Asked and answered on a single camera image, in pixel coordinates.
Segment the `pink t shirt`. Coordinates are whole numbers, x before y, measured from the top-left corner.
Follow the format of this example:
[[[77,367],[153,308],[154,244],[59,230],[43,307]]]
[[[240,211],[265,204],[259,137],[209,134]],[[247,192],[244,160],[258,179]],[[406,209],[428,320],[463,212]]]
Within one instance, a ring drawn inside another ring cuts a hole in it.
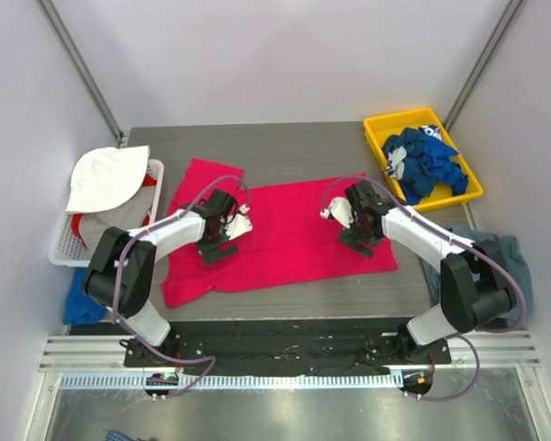
[[[240,168],[193,159],[176,189],[169,210],[189,203],[204,187],[217,185],[241,202],[250,202],[253,229],[235,240],[232,256],[205,265],[193,244],[169,256],[161,285],[167,307],[176,308],[211,290],[239,293],[325,278],[396,271],[399,265],[389,240],[366,257],[339,243],[339,223],[320,216],[320,202],[331,178],[241,189]]]

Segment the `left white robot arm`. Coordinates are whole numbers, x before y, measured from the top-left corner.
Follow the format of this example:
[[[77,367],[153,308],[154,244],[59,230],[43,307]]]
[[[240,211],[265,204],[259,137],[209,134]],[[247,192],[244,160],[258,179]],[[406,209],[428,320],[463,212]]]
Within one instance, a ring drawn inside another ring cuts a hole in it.
[[[158,261],[187,245],[205,265],[238,252],[231,242],[253,229],[249,207],[230,193],[214,189],[208,198],[185,204],[155,223],[132,230],[110,227],[93,252],[83,280],[88,297],[106,307],[113,319],[129,327],[159,367],[176,358],[170,323],[150,301]]]

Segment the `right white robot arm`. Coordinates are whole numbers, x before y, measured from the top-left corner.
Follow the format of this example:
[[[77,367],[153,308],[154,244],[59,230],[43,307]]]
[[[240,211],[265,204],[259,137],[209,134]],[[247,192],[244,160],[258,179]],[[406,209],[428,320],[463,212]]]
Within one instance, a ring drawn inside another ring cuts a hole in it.
[[[347,187],[321,215],[341,224],[340,242],[360,254],[372,256],[374,245],[389,239],[438,273],[440,299],[397,330],[396,349],[406,362],[418,362],[446,337],[475,331],[523,304],[496,243],[473,242],[395,198],[382,198],[369,178]]]

